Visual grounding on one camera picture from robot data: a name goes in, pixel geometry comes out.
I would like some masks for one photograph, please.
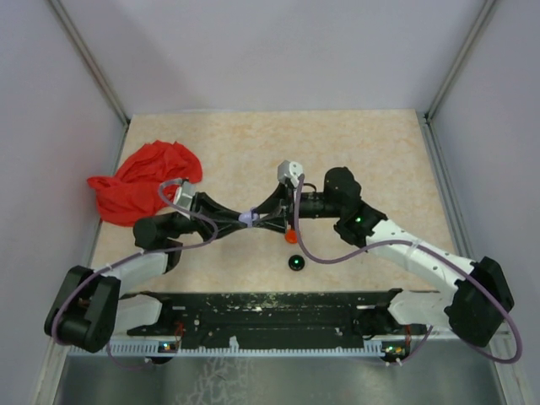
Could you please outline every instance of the black round object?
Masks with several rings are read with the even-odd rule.
[[[301,255],[293,255],[289,258],[289,267],[291,270],[299,272],[305,266],[305,260]]]

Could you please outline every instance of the crumpled red fabric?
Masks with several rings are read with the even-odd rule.
[[[175,142],[146,143],[112,176],[98,175],[87,182],[96,192],[101,218],[112,224],[133,226],[139,219],[155,215],[165,203],[158,186],[182,178],[197,183],[203,178],[201,162],[188,148]],[[177,186],[165,188],[171,199]]]

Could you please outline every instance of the gray wall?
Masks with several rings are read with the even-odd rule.
[[[45,2],[0,2],[0,38],[0,402],[21,405],[48,307],[98,224],[85,179],[111,171],[122,125]]]
[[[435,118],[473,248],[502,263],[514,293],[532,383],[540,365],[538,16],[539,1],[501,2]]]
[[[425,111],[482,0],[62,0],[128,113]]]

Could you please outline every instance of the purple cable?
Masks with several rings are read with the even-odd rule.
[[[195,245],[189,245],[189,246],[177,246],[177,247],[171,247],[171,248],[168,248],[168,249],[160,249],[160,250],[157,250],[157,251],[139,251],[137,253],[134,253],[132,254],[131,256],[127,256],[127,257],[124,257],[123,259],[119,260],[118,262],[114,262],[112,263],[111,265],[108,265],[106,267],[103,267],[101,268],[100,270],[94,272],[93,274],[91,274],[88,278],[86,278],[81,284],[79,284],[77,286],[77,288],[66,298],[66,300],[64,301],[64,303],[60,306],[60,308],[58,309],[58,312],[57,314],[55,315],[54,319],[52,320],[52,328],[51,328],[51,335],[52,335],[52,339],[54,340],[54,342],[56,344],[60,344],[62,346],[65,346],[65,343],[62,342],[62,340],[58,337],[58,324],[60,323],[60,318],[62,317],[62,314],[66,311],[66,309],[69,307],[69,305],[71,304],[71,302],[75,299],[75,297],[77,297],[77,295],[86,287],[88,286],[94,279],[98,278],[100,275],[104,274],[104,273],[107,273],[109,272],[110,270],[116,268],[116,267],[119,267],[123,264],[126,264],[128,262],[130,262],[131,260],[134,260],[140,256],[144,256],[146,255],[147,253],[171,253],[173,251],[184,251],[184,250],[187,250],[187,249],[195,249],[196,247],[203,247],[203,246],[206,246],[206,245],[209,245],[210,243],[212,243],[214,240],[216,240],[216,238],[218,237],[218,226],[216,225],[216,223],[210,219],[209,217],[207,217],[206,215],[202,215],[201,213],[193,213],[187,209],[184,209],[182,207],[179,207],[177,206],[176,204],[174,204],[172,201],[169,200],[169,198],[167,198],[167,196],[163,193],[163,189],[165,187],[168,187],[168,186],[173,186],[173,185],[180,185],[181,184],[181,180],[178,180],[178,179],[174,179],[174,180],[168,180],[168,181],[164,181],[163,183],[161,183],[158,187],[158,194],[159,194],[159,197],[169,206],[169,207],[172,207],[173,209],[175,209],[176,211],[179,211],[181,213],[185,213],[185,214],[188,214],[194,218],[198,218],[198,219],[201,219],[205,222],[208,222],[210,225],[212,225],[212,228],[213,228],[213,233],[212,233],[212,236],[210,237],[210,239],[208,240],[205,240],[204,242],[201,242],[201,243],[197,243]],[[144,366],[138,366],[138,367],[131,367],[131,366],[123,366],[121,365],[116,359],[114,359],[112,357],[112,353],[111,353],[111,347],[109,345],[109,343],[107,343],[107,354],[109,355],[109,357],[111,357],[111,359],[113,359],[113,361],[115,362],[116,365],[119,365],[121,366],[122,368],[125,368],[127,370],[140,370],[141,368],[143,367],[146,367],[147,364],[145,364]]]
[[[304,175],[300,175],[299,178],[299,185],[298,190],[296,192],[296,199],[294,201],[294,229],[296,230],[296,239],[298,240],[298,245],[300,246],[300,249],[304,252],[304,254],[309,257],[313,262],[320,263],[320,264],[335,264],[344,262],[352,257],[355,257],[361,253],[364,253],[366,251],[369,251],[371,249],[374,249],[376,247],[381,246],[387,246],[387,245],[405,245],[405,246],[412,246],[413,242],[409,240],[401,240],[401,239],[392,239],[392,240],[384,240],[381,242],[372,243],[371,245],[364,246],[356,251],[351,251],[349,254],[338,257],[335,259],[320,259],[316,256],[313,256],[305,247],[304,241],[302,240],[302,235],[300,233],[300,197],[302,193],[302,186],[304,185]],[[444,263],[446,266],[448,266],[450,269],[458,273],[460,276],[465,278],[468,282],[470,282],[474,287],[476,287],[487,299],[488,301],[497,309],[497,311],[505,318],[505,321],[508,323],[508,326],[510,327],[512,334],[514,335],[514,339],[516,340],[516,353],[514,356],[512,356],[509,359],[500,359],[498,357],[494,357],[492,354],[484,352],[482,349],[477,348],[476,346],[472,346],[470,343],[467,343],[469,347],[473,348],[475,351],[480,353],[482,356],[493,360],[495,363],[501,363],[504,365],[511,365],[515,362],[517,362],[521,355],[523,354],[523,343],[521,341],[521,335],[519,333],[519,330],[517,329],[517,325],[510,316],[510,314],[503,308],[503,306],[499,303],[499,301],[481,284],[479,283],[475,278],[470,276],[469,274],[465,273],[463,270],[461,270],[458,266],[456,266],[454,263],[450,262],[445,257],[441,256],[436,251],[432,251],[428,247],[418,245],[417,249],[427,253],[428,255],[434,257],[439,262]],[[426,335],[424,336],[424,339],[422,340],[422,344],[424,344],[424,340],[427,340],[429,334],[431,333],[431,330],[433,328],[430,328]],[[408,357],[410,358],[413,354],[418,352],[418,349],[420,348],[420,345],[412,352]]]

